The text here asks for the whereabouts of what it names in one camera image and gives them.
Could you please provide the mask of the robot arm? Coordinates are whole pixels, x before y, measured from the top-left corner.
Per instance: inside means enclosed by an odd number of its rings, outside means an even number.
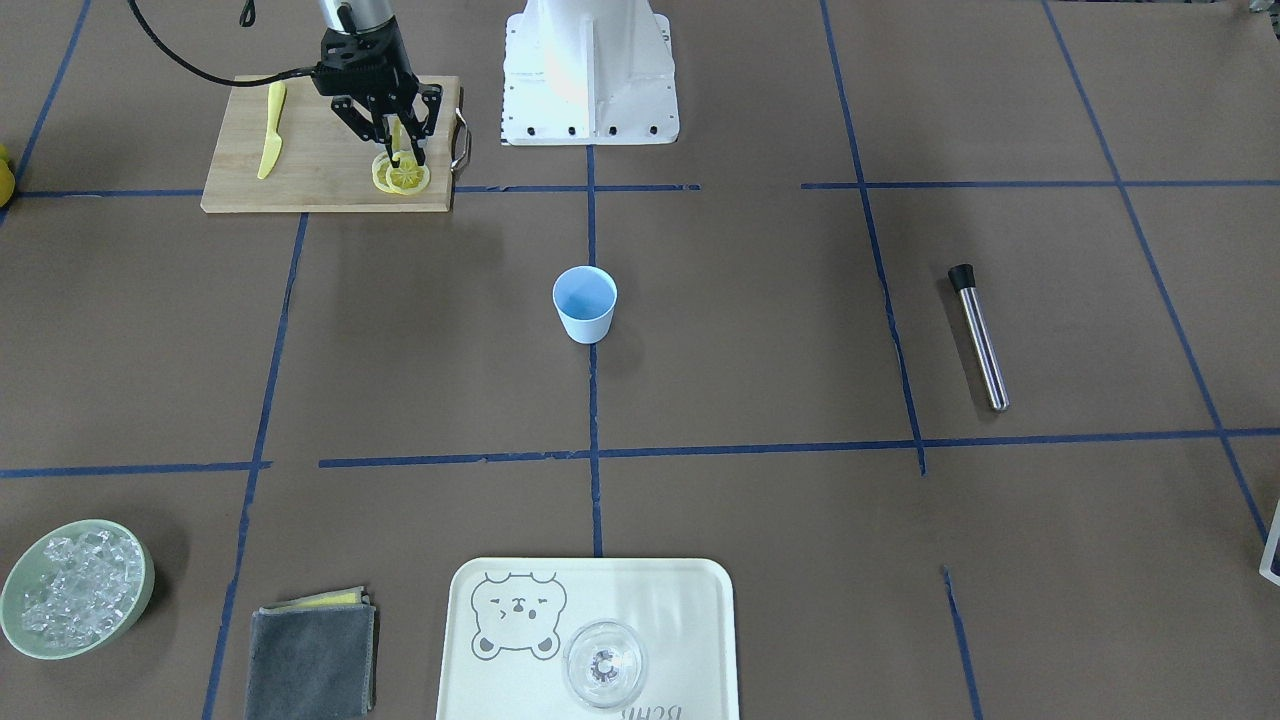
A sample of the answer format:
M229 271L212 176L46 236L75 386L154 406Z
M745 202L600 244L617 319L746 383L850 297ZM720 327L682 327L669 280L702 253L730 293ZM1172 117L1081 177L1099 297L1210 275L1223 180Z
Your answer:
M397 119L424 167L443 88L413 73L392 4L321 1L320 8L326 31L312 74L316 91L330 99L333 113L357 137L381 145L388 158L396 155L390 119Z

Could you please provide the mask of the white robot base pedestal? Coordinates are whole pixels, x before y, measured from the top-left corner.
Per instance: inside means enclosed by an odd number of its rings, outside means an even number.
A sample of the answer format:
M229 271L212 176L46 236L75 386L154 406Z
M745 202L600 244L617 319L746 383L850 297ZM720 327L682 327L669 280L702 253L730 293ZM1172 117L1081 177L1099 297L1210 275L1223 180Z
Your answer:
M500 141L678 141L671 23L648 1L529 1L506 20Z

